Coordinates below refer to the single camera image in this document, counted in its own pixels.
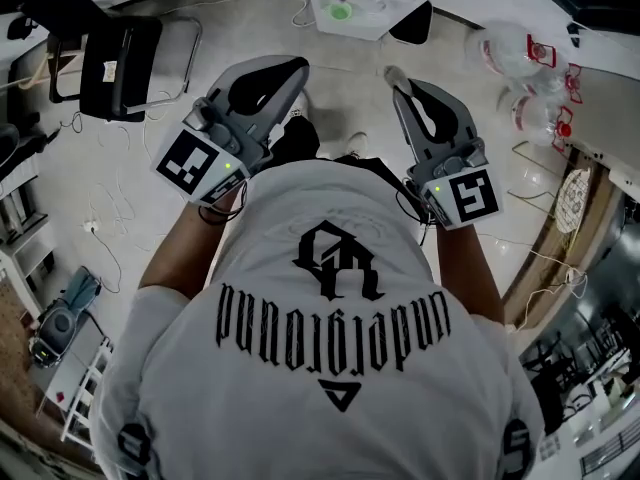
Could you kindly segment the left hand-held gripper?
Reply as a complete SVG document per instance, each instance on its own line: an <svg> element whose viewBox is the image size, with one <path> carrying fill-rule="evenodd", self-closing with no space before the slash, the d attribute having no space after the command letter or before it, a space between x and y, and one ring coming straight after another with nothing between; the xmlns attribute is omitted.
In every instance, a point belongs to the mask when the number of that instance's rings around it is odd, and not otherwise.
<svg viewBox="0 0 640 480"><path fill-rule="evenodd" d="M269 135L308 76L304 57L266 55L227 68L169 128L151 171L187 201L213 206L272 158Z"/></svg>

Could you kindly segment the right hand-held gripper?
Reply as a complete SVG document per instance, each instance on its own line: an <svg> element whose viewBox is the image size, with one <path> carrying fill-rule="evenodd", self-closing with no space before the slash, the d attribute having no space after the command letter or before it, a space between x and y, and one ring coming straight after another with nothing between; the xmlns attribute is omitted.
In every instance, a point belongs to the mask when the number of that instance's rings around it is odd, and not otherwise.
<svg viewBox="0 0 640 480"><path fill-rule="evenodd" d="M420 201L446 230L499 215L502 193L467 107L432 83L409 80L398 66L383 74L417 162L407 174Z"/></svg>

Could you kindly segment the person's left forearm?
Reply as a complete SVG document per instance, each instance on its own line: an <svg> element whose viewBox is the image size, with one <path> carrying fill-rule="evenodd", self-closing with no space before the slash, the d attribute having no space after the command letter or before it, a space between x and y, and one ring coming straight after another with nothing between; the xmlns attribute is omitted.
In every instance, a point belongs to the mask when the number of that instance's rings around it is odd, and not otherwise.
<svg viewBox="0 0 640 480"><path fill-rule="evenodd" d="M213 210L187 203L146 267L139 289L160 286L193 299L204 288L237 193L234 189L224 196Z"/></svg>

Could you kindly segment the person's right forearm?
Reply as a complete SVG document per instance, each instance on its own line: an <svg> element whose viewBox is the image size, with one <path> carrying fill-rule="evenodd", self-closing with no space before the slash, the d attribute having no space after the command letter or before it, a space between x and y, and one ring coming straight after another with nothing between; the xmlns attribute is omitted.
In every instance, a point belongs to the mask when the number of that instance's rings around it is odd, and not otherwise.
<svg viewBox="0 0 640 480"><path fill-rule="evenodd" d="M472 315L503 325L504 305L473 225L437 228L441 285Z"/></svg>

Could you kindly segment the black round stool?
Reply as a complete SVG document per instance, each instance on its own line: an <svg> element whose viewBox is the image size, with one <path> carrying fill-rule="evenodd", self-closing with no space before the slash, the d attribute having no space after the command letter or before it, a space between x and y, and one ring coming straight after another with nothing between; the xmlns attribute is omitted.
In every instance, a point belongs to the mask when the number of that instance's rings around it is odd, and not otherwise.
<svg viewBox="0 0 640 480"><path fill-rule="evenodd" d="M426 1L394 25L389 34L402 43L423 45L429 38L432 18L433 6Z"/></svg>

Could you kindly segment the clear plastic bag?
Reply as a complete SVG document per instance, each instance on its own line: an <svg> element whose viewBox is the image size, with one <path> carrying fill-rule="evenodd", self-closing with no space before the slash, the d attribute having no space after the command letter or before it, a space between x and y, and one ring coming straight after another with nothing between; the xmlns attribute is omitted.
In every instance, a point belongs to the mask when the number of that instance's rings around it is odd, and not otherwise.
<svg viewBox="0 0 640 480"><path fill-rule="evenodd" d="M353 20L378 26L388 22L389 4L387 0L342 0L350 5Z"/></svg>

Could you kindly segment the curved wooden platform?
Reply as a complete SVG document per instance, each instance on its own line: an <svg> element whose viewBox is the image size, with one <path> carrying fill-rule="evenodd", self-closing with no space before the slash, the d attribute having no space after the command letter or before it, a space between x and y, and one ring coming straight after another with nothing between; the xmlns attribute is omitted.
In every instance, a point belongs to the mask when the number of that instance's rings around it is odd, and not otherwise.
<svg viewBox="0 0 640 480"><path fill-rule="evenodd" d="M586 208L573 233L558 231L550 215L503 296L506 322L516 329L540 330L573 294L585 288L585 274L604 242L606 229L623 198L609 171L589 154L572 149L564 180L575 168L591 169Z"/></svg>

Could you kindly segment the blue cloth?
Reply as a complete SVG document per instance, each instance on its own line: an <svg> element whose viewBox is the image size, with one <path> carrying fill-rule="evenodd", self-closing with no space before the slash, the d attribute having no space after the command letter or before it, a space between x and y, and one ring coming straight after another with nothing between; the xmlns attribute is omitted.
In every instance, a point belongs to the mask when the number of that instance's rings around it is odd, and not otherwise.
<svg viewBox="0 0 640 480"><path fill-rule="evenodd" d="M85 266L79 267L61 295L67 309L80 315L101 292L101 282Z"/></svg>

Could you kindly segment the person in white shirt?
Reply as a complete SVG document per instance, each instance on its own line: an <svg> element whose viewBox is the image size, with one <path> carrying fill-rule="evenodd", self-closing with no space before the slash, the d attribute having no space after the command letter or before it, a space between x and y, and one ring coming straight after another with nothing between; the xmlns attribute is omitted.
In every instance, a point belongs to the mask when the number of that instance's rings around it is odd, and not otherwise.
<svg viewBox="0 0 640 480"><path fill-rule="evenodd" d="M504 324L433 278L397 197L335 161L270 168L193 299L138 288L90 409L105 476L500 480L520 419L526 477L544 422Z"/></svg>

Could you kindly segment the white shelf unit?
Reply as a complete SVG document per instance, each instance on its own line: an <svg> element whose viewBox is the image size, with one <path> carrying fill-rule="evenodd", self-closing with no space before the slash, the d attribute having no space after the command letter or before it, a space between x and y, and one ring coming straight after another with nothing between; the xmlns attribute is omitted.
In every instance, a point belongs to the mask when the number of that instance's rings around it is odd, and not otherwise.
<svg viewBox="0 0 640 480"><path fill-rule="evenodd" d="M23 162L0 182L0 277L5 275L25 310L36 319L43 312L39 269L56 247L49 215L35 201L35 164Z"/></svg>

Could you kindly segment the grey round appliance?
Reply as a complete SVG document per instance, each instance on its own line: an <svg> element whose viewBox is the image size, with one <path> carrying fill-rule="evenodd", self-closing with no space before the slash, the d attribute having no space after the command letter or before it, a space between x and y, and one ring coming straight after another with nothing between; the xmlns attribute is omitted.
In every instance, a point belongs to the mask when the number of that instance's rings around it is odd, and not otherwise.
<svg viewBox="0 0 640 480"><path fill-rule="evenodd" d="M75 339L83 311L81 306L58 298L38 317L38 327L29 341L29 352L36 366L49 368L62 360Z"/></svg>

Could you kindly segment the white rack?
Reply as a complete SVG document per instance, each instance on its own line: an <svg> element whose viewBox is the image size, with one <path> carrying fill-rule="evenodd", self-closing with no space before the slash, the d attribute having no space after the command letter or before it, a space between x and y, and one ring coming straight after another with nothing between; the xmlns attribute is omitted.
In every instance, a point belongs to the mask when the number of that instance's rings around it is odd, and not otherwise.
<svg viewBox="0 0 640 480"><path fill-rule="evenodd" d="M62 441L70 441L89 451L93 450L89 436L89 410L94 400L95 391L101 383L106 366L112 357L112 352L111 341L104 338L86 369L66 412L61 432Z"/></svg>

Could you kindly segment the black metal-frame chair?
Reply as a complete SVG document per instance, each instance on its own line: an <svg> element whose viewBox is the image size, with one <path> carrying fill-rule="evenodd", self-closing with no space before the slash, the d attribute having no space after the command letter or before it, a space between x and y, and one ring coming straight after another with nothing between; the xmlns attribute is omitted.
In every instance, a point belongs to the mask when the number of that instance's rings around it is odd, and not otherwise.
<svg viewBox="0 0 640 480"><path fill-rule="evenodd" d="M190 26L194 41L182 85L174 96L147 98L156 51L167 25ZM87 36L83 55L79 111L106 121L141 122L147 111L176 102L188 90L203 27L194 17L167 20L151 16L112 18Z"/></svg>

